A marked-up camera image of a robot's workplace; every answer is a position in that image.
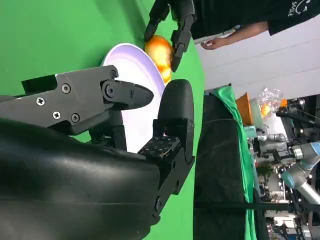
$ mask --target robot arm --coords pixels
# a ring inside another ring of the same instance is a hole
[[[297,162],[283,174],[284,183],[297,189],[311,204],[320,205],[320,195],[307,183],[307,177],[320,161],[320,142],[312,142],[292,147]]]
[[[135,154],[121,150],[121,110],[153,95],[117,75],[114,66],[56,74],[1,98],[0,239],[140,240],[180,192],[195,160],[191,85],[166,86],[153,137]],[[68,136],[86,130],[90,142]]]
[[[296,121],[299,121],[301,123],[308,124],[310,126],[313,126],[315,128],[320,129],[320,124],[312,121],[311,119],[308,119],[307,117],[301,117],[296,112],[294,112],[289,107],[280,107],[279,110],[276,112],[277,117],[280,118],[290,118]]]
[[[188,50],[191,40],[191,26],[196,21],[196,10],[193,0],[155,0],[149,13],[150,21],[144,33],[144,41],[148,42],[155,34],[158,24],[166,20],[171,9],[172,19],[177,22],[178,29],[171,36],[173,55],[171,68],[178,69],[183,53]]]

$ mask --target yellow fruit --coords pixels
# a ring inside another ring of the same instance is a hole
[[[261,106],[261,115],[262,117],[267,116],[270,113],[270,106],[268,104],[263,104]]]
[[[167,84],[172,77],[171,55],[173,48],[162,36],[154,35],[144,46],[144,51],[158,68],[163,81]]]

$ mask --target plastic bag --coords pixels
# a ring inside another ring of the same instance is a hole
[[[265,87],[258,97],[258,104],[263,120],[270,118],[279,110],[283,94],[278,89],[269,90]]]

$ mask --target white plate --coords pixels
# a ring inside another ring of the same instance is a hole
[[[152,138],[153,119],[157,119],[165,89],[163,78],[151,58],[130,43],[121,43],[112,48],[102,65],[114,65],[119,73],[117,80],[139,84],[154,94],[149,105],[122,111],[127,151],[137,153]]]

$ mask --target green fabric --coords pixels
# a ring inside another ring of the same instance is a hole
[[[2,0],[0,3],[1,95],[23,94],[22,80],[97,67],[119,43],[143,48],[154,0]],[[170,39],[177,24],[169,15],[157,34]],[[194,149],[201,132],[204,73],[194,44],[173,79],[187,79],[195,106]],[[89,139],[88,133],[77,137]],[[193,239],[195,171],[171,196],[148,240]]]
[[[242,118],[237,108],[236,99],[231,86],[219,88],[213,94],[223,101],[233,118],[237,122],[237,133],[239,138],[239,152],[242,169],[242,182],[244,197],[248,203],[253,202],[254,176],[252,159],[248,149],[247,137],[243,128]],[[255,219],[253,210],[247,210],[245,219],[245,240],[256,240]]]

